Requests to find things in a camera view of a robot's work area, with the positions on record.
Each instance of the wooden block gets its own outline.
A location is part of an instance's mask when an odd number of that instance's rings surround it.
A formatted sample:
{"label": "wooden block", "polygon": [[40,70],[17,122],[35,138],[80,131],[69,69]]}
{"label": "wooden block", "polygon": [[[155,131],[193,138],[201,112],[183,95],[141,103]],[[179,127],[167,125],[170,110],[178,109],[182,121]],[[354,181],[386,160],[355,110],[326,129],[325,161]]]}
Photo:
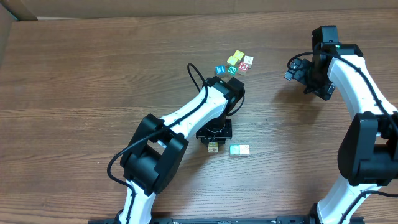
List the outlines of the wooden block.
{"label": "wooden block", "polygon": [[225,77],[225,76],[226,76],[225,65],[218,65],[218,66],[216,66],[216,75],[217,75],[218,77]]}
{"label": "wooden block", "polygon": [[249,145],[239,145],[239,156],[249,156],[250,146]]}
{"label": "wooden block", "polygon": [[209,142],[207,146],[207,150],[210,153],[217,153],[218,152],[218,143],[217,142]]}
{"label": "wooden block", "polygon": [[249,69],[249,65],[247,65],[247,64],[245,64],[245,63],[243,63],[243,62],[241,62],[241,63],[239,64],[238,74],[245,75],[246,72],[248,71],[248,69]]}
{"label": "wooden block", "polygon": [[241,150],[239,148],[239,145],[230,145],[229,147],[229,155],[230,156],[239,156],[241,153]]}
{"label": "wooden block", "polygon": [[230,56],[229,59],[226,61],[228,66],[236,66],[239,65],[238,59],[236,57]]}
{"label": "wooden block", "polygon": [[247,64],[249,68],[251,68],[251,65],[253,64],[253,59],[254,59],[253,57],[246,55],[244,56],[243,63]]}
{"label": "wooden block", "polygon": [[230,67],[228,68],[228,70],[226,71],[226,73],[227,73],[227,75],[228,75],[229,77],[235,77],[237,71],[238,71],[238,69],[237,69],[236,67],[230,66]]}
{"label": "wooden block", "polygon": [[235,51],[234,58],[237,58],[238,63],[241,63],[241,61],[243,59],[243,55],[244,55],[244,53],[242,51],[237,50],[237,51]]}

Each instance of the light blue cube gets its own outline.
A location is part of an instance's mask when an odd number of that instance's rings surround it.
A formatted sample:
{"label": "light blue cube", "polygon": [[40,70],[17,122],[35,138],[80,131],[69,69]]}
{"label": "light blue cube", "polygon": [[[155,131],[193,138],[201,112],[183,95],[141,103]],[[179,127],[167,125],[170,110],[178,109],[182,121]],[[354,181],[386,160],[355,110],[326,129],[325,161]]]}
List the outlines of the light blue cube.
{"label": "light blue cube", "polygon": [[241,153],[241,150],[239,148],[239,145],[230,145],[229,147],[229,155],[230,156],[239,156]]}
{"label": "light blue cube", "polygon": [[226,76],[225,65],[217,65],[216,66],[216,75],[218,77],[225,77]]}

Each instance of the yellow cube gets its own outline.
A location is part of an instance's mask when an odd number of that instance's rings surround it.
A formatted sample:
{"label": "yellow cube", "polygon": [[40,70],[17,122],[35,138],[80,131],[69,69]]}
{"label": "yellow cube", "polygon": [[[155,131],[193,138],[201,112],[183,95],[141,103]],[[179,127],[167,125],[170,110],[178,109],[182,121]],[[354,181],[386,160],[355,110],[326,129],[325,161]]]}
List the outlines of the yellow cube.
{"label": "yellow cube", "polygon": [[238,64],[238,59],[236,57],[230,56],[229,59],[226,61],[228,66],[236,66]]}
{"label": "yellow cube", "polygon": [[243,56],[244,56],[244,53],[242,51],[239,51],[239,50],[235,51],[234,58],[238,59],[238,63],[241,63]]}

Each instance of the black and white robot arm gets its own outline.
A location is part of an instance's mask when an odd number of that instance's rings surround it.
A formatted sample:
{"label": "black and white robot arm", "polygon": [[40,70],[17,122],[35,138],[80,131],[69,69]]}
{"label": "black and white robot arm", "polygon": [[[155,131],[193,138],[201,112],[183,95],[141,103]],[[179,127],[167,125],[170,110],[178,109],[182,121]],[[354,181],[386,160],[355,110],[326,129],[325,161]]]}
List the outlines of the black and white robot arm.
{"label": "black and white robot arm", "polygon": [[176,125],[168,128],[204,100],[205,87],[179,110],[160,119],[149,114],[141,121],[129,145],[156,130],[167,129],[156,138],[150,139],[152,142],[158,142],[165,151],[160,155],[144,142],[123,154],[121,165],[124,167],[124,177],[127,179],[126,182],[133,186],[135,195],[132,194],[130,188],[127,189],[124,209],[116,217],[119,223],[148,224],[150,222],[152,218],[150,212],[155,197],[166,188],[175,175],[187,148],[187,139],[190,139],[210,121],[215,119],[224,121],[225,116],[244,96],[244,84],[235,78],[224,82],[218,77],[213,77],[207,79],[206,85],[208,95],[205,103]]}
{"label": "black and white robot arm", "polygon": [[[379,190],[398,178],[398,133],[387,119],[390,116],[397,122],[397,109],[371,78],[359,47],[340,43],[335,26],[314,30],[312,43],[313,52],[308,53],[314,55],[313,62],[293,58],[285,78],[298,80],[307,86],[305,93],[314,93],[324,100],[330,99],[335,88],[339,89],[352,120],[338,152],[340,176],[327,196],[314,206],[312,215],[317,217],[316,223],[348,224],[366,199],[363,192]],[[381,103],[376,103],[371,89]],[[376,136],[388,142],[375,144]]]}

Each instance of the wooden table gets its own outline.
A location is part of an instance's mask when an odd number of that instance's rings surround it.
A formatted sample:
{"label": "wooden table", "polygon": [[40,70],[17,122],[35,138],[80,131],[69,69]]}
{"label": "wooden table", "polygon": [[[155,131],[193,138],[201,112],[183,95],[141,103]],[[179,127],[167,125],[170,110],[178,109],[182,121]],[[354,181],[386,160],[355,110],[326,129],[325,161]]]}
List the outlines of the wooden table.
{"label": "wooden table", "polygon": [[[373,79],[398,106],[397,10],[14,23],[0,70],[0,223],[114,217],[126,188],[106,175],[110,158],[145,115],[169,114],[197,94],[187,63],[212,77],[236,49],[254,64],[239,77],[246,101],[232,117],[233,139],[219,154],[191,139],[153,212],[306,214],[339,174],[336,155],[351,121],[338,91],[323,101],[283,75],[289,58],[311,49],[311,31],[328,24],[343,43],[361,47]],[[250,144],[250,157],[229,157],[230,144]],[[122,177],[119,166],[113,172]],[[397,181],[383,191],[398,193]],[[395,223],[397,207],[373,195],[357,215]]]}

